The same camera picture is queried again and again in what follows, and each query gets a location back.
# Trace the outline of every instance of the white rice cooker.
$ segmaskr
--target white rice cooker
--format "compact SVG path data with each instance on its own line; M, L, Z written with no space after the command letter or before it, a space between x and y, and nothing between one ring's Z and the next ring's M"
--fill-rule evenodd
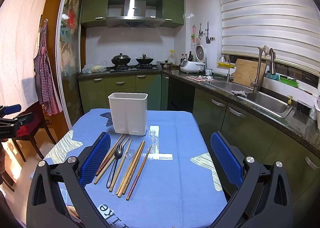
M205 69L205 49L202 45L196 46L196 60L197 62L190 62L183 60L180 65L180 70L185 73L198 73Z

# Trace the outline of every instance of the checkered apron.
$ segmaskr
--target checkered apron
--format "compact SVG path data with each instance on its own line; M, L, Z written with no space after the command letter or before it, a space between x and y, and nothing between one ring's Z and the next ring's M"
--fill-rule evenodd
M39 51L35 59L33 59L36 73L36 92L40 104L44 105L45 111L49 116L59 113L59 108L54 95L52 75L49 64L49 56L47 50L47 23L40 30L41 38Z

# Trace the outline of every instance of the stainless steel sink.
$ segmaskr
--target stainless steel sink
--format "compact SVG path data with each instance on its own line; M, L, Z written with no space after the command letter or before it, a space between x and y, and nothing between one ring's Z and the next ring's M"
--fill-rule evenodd
M235 91L245 91L246 93L252 92L251 88L248 88L246 86L234 83L234 82L226 82L226 81L210 81L208 82L209 85L218 88L220 90L224 90L228 93L232 93L232 90Z
M240 96L239 98L253 103L254 105L284 119L292 110L292 106L261 92L248 93L247 98Z
M247 98L238 96L239 98L254 104L280 118L286 118L290 111L292 110L292 106L287 105L285 102L282 102L278 99L275 99L269 95L266 95L261 92L252 92L251 88L246 86L242 86L240 84L234 82L226 82L226 81L211 81L204 82L212 87L215 87L220 90L224 90L228 93L232 93L232 90L235 91L245 91L247 93Z

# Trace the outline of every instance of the dining table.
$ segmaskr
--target dining table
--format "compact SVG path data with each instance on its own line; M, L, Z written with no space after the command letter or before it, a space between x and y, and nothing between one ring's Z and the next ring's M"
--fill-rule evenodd
M102 132L110 135L113 146L121 134L113 126L106 126L108 118L101 116L106 112L110 110L98 108L84 114L45 156L48 164L78 156ZM184 111L148 111L147 116L144 136L127 135L132 138L130 149L136 151L142 141L145 146L126 194L119 198L106 188L111 166L97 184L87 184L85 190L111 227L208 227L227 200L197 122L192 113ZM127 201L149 147L148 158ZM64 183L59 187L65 204L72 205Z

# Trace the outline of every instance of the range hood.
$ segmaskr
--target range hood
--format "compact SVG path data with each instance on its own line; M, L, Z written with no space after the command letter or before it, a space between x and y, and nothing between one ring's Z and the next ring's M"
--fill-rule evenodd
M106 17L107 27L156 28L165 22L163 18L146 17L145 0L125 0L123 16Z

